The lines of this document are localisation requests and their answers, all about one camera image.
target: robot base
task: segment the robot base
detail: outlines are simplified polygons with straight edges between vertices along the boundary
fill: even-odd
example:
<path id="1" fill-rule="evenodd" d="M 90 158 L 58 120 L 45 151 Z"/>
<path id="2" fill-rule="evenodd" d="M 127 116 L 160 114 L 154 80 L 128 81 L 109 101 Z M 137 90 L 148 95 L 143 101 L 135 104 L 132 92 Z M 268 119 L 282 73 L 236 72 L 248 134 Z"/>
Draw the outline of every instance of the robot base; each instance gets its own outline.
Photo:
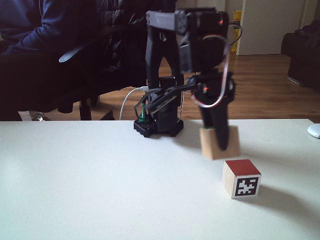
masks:
<path id="1" fill-rule="evenodd" d="M 175 137 L 184 129 L 184 121 L 180 120 L 172 130 L 159 132 L 157 129 L 154 129 L 153 122 L 139 123 L 138 120 L 135 120 L 134 129 L 145 138 L 149 138 L 152 134 L 168 134 L 170 137 Z"/>

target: yellow object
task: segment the yellow object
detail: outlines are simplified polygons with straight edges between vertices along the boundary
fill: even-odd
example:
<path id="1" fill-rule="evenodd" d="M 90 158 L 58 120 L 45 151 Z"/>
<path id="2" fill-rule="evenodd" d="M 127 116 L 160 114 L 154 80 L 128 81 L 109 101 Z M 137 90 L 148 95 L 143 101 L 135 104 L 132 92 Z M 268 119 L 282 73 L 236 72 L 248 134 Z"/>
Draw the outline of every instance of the yellow object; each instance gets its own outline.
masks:
<path id="1" fill-rule="evenodd" d="M 239 24 L 241 22 L 241 16 L 242 16 L 242 10 L 237 10 L 233 12 L 233 22 Z M 237 40 L 237 38 L 239 37 L 239 33 L 240 33 L 240 29 L 239 28 L 235 28 L 234 29 L 235 33 L 234 33 L 234 40 Z M 237 47 L 238 47 L 238 42 L 236 42 L 232 49 L 231 52 L 236 52 L 237 51 Z"/>
<path id="2" fill-rule="evenodd" d="M 234 30 L 234 40 L 236 40 L 239 37 L 240 29 L 235 29 Z M 232 52 L 236 52 L 238 47 L 238 42 L 236 42 L 233 45 L 233 48 L 231 49 Z"/>
<path id="3" fill-rule="evenodd" d="M 240 22 L 242 16 L 242 10 L 234 11 L 233 12 L 233 21 L 234 22 Z"/>

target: white cable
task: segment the white cable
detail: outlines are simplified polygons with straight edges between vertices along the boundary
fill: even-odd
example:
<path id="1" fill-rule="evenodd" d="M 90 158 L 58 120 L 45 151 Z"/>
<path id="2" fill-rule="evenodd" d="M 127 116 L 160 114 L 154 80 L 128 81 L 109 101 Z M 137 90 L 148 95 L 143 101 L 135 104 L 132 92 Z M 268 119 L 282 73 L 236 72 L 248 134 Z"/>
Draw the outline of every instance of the white cable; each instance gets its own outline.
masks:
<path id="1" fill-rule="evenodd" d="M 182 113 L 184 111 L 184 104 L 185 104 L 185 94 L 184 94 L 184 92 L 182 92 L 181 112 L 180 112 L 180 118 L 179 118 L 178 122 L 180 122 L 180 120 L 182 118 Z"/>
<path id="2" fill-rule="evenodd" d="M 228 68 L 229 68 L 229 58 L 230 58 L 230 46 L 229 46 L 227 38 L 225 38 L 225 37 L 223 37 L 221 35 L 212 34 L 212 35 L 205 36 L 203 38 L 203 40 L 204 39 L 208 39 L 208 38 L 218 38 L 218 39 L 224 41 L 224 52 L 223 52 L 223 55 L 224 55 L 224 67 L 223 67 L 223 76 L 222 76 L 220 96 L 219 96 L 219 98 L 217 99 L 217 101 L 214 104 L 211 104 L 211 105 L 204 104 L 199 99 L 197 99 L 197 97 L 195 95 L 192 95 L 192 97 L 191 97 L 191 99 L 199 107 L 206 108 L 206 109 L 213 108 L 213 107 L 217 106 L 222 101 L 222 98 L 225 95 L 225 90 L 226 90 L 226 86 L 227 86 Z"/>
<path id="3" fill-rule="evenodd" d="M 131 92 L 129 92 L 129 94 L 125 97 L 125 99 L 124 99 L 124 101 L 123 101 L 123 104 L 122 104 L 122 107 L 121 107 L 120 117 L 119 117 L 119 120 L 120 120 L 120 121 L 121 121 L 122 115 L 123 115 L 123 113 L 124 113 L 126 101 L 128 100 L 129 96 L 130 96 L 133 92 L 135 92 L 135 91 L 148 92 L 148 91 L 149 91 L 149 87 L 148 87 L 148 86 L 142 86 L 142 87 L 135 88 L 135 89 L 133 89 Z"/>

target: cable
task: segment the cable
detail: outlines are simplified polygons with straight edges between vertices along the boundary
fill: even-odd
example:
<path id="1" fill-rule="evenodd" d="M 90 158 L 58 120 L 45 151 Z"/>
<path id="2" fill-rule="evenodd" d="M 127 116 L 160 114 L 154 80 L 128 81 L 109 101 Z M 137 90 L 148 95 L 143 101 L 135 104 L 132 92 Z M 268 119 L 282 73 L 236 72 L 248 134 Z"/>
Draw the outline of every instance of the cable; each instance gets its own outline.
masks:
<path id="1" fill-rule="evenodd" d="M 239 39 L 241 38 L 241 36 L 242 36 L 242 26 L 240 24 L 238 24 L 238 23 L 229 23 L 229 26 L 237 26 L 237 27 L 240 28 L 240 31 L 241 31 L 240 34 L 239 34 L 239 37 L 233 43 L 230 44 L 230 46 L 232 46 L 233 44 L 238 42 Z"/>
<path id="2" fill-rule="evenodd" d="M 139 118 L 137 108 L 144 102 L 144 100 L 147 99 L 147 97 L 148 97 L 150 94 L 158 93 L 158 92 L 160 92 L 161 90 L 162 90 L 161 88 L 154 88 L 154 89 L 149 90 L 149 91 L 141 98 L 141 100 L 134 106 L 134 111 L 135 111 L 135 115 L 137 116 L 137 118 Z"/>
<path id="3" fill-rule="evenodd" d="M 181 100 L 181 112 L 180 112 L 180 118 L 178 120 L 178 122 L 180 122 L 181 118 L 182 118 L 182 113 L 184 111 L 184 104 L 185 104 L 185 94 L 184 92 L 182 92 L 182 100 Z"/>
<path id="4" fill-rule="evenodd" d="M 119 117 L 119 120 L 121 121 L 122 119 L 122 115 L 124 113 L 124 108 L 125 108 L 125 104 L 126 104 L 126 101 L 128 100 L 129 96 L 135 92 L 135 91 L 143 91 L 143 92 L 148 92 L 149 90 L 149 87 L 148 86 L 142 86 L 142 87 L 138 87 L 138 88 L 135 88 L 133 89 L 131 92 L 129 92 L 129 94 L 125 97 L 124 101 L 123 101 L 123 104 L 122 104 L 122 107 L 121 107 L 121 111 L 120 111 L 120 117 Z"/>
<path id="5" fill-rule="evenodd" d="M 220 104 L 222 98 L 225 95 L 226 86 L 227 86 L 228 68 L 229 68 L 229 58 L 230 58 L 230 46 L 229 46 L 227 38 L 225 38 L 224 36 L 221 36 L 221 35 L 210 34 L 210 35 L 205 36 L 203 38 L 203 40 L 208 39 L 208 38 L 218 38 L 218 39 L 221 39 L 224 41 L 224 51 L 223 51 L 224 70 L 223 70 L 223 76 L 222 76 L 220 96 L 214 104 L 207 105 L 207 104 L 203 103 L 202 101 L 200 101 L 199 99 L 197 99 L 197 97 L 194 94 L 191 97 L 191 99 L 195 102 L 195 104 L 197 104 L 199 107 L 206 108 L 206 109 L 213 108 L 213 107 L 217 106 L 218 104 Z"/>

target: cube with red top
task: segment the cube with red top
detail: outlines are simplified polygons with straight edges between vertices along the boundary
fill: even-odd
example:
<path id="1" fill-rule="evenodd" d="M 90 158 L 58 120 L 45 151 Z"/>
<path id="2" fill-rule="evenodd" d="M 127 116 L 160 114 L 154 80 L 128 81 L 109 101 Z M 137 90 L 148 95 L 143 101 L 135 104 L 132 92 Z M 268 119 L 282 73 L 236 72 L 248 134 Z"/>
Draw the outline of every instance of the cube with red top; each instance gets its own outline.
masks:
<path id="1" fill-rule="evenodd" d="M 258 195 L 261 173 L 249 159 L 224 161 L 222 182 L 232 199 Z"/>

